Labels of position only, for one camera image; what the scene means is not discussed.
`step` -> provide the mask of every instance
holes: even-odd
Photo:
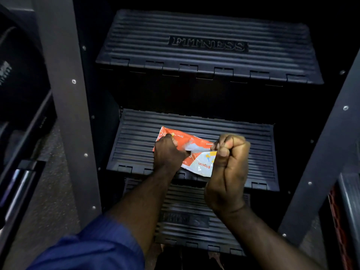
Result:
[[[324,83],[309,28],[302,23],[121,9],[97,63]]]
[[[127,178],[124,194],[141,181]],[[250,195],[244,194],[250,206]],[[171,184],[160,211],[155,242],[209,251],[245,255],[226,226],[208,208],[204,189]]]
[[[153,169],[154,143],[160,128],[180,130],[215,142],[223,133],[241,135],[251,143],[246,188],[279,191],[273,126],[177,114],[124,109],[107,165],[108,170],[148,175]],[[177,179],[208,181],[183,168]]]

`fist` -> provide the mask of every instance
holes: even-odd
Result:
[[[235,213],[244,205],[250,143],[243,136],[224,134],[211,148],[217,150],[205,202],[218,217]]]
[[[154,171],[165,169],[175,175],[184,159],[190,155],[185,150],[178,150],[177,146],[178,142],[171,134],[163,136],[155,143]]]

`blue sleeve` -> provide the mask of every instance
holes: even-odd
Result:
[[[40,254],[28,270],[143,270],[144,254],[131,232],[100,216],[79,234],[66,236]]]

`pigeon logo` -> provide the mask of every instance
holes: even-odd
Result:
[[[210,168],[210,166],[208,166],[207,164],[203,164],[203,163],[200,163],[200,162],[198,164],[205,167],[205,168]]]

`packet label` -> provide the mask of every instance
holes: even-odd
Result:
[[[211,177],[212,167],[216,157],[216,151],[210,150],[214,144],[213,142],[182,131],[165,128],[164,126],[161,127],[156,141],[166,134],[171,134],[178,142],[178,150],[191,151],[189,157],[182,162],[182,168],[204,177]]]

